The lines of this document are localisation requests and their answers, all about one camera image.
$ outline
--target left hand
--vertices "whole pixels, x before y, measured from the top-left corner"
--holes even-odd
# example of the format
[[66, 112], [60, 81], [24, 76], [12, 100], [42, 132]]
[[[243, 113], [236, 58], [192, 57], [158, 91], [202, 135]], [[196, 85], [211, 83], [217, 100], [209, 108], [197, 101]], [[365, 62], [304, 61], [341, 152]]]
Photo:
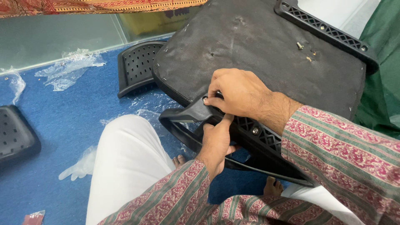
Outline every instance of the left hand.
[[234, 115], [226, 113], [216, 126], [204, 124], [203, 147], [196, 159], [205, 164], [210, 182], [224, 169], [225, 156], [240, 148], [236, 145], [229, 146], [229, 126], [233, 119]]

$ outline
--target floor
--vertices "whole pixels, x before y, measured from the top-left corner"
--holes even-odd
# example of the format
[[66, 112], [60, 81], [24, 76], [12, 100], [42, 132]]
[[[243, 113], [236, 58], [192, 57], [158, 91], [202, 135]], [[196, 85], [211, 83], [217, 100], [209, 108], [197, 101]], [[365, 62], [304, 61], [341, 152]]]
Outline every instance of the floor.
[[[33, 157], [0, 166], [2, 224], [21, 224], [24, 215], [45, 210], [44, 225], [83, 225], [91, 175], [75, 181], [69, 177], [60, 181], [58, 175], [74, 165], [85, 149], [97, 145], [104, 123], [118, 115], [149, 110], [141, 111], [141, 115], [163, 135], [160, 139], [169, 156], [193, 157], [157, 124], [154, 113], [179, 107], [160, 89], [117, 98], [117, 55], [121, 51], [102, 53], [106, 65], [89, 67], [76, 84], [64, 91], [53, 91], [52, 85], [43, 84], [45, 78], [34, 76], [46, 67], [21, 73], [26, 88], [16, 105], [39, 136], [42, 150]], [[4, 77], [0, 79], [0, 105], [10, 104], [13, 95], [4, 87]], [[245, 150], [237, 157], [245, 158]], [[262, 194], [265, 180], [266, 175], [256, 172], [225, 169], [212, 182], [209, 201], [220, 203], [235, 194]]]

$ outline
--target green cloth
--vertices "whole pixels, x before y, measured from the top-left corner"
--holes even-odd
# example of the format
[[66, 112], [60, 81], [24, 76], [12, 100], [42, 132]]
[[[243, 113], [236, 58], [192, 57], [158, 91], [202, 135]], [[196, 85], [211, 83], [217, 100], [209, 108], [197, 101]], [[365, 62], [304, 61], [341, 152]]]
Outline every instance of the green cloth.
[[400, 118], [400, 1], [382, 0], [360, 40], [374, 49], [380, 70], [366, 78], [353, 122], [400, 139], [400, 128], [390, 122]]

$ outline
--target screw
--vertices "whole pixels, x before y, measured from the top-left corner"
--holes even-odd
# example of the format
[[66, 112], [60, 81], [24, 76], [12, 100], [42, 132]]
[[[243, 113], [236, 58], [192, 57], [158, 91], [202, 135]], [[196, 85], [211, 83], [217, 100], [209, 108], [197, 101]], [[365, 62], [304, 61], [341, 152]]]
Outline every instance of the screw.
[[251, 133], [254, 135], [258, 135], [259, 132], [260, 132], [260, 129], [258, 127], [253, 127], [253, 129], [251, 129]]
[[303, 45], [301, 45], [300, 43], [297, 42], [297, 48], [298, 48], [299, 50], [302, 50], [303, 47], [304, 47]]

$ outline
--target red packet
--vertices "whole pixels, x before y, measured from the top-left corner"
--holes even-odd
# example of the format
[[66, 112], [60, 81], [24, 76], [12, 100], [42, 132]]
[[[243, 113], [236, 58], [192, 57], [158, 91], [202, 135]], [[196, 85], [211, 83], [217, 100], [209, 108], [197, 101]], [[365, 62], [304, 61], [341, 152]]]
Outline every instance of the red packet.
[[44, 217], [44, 210], [26, 215], [22, 225], [41, 225]]

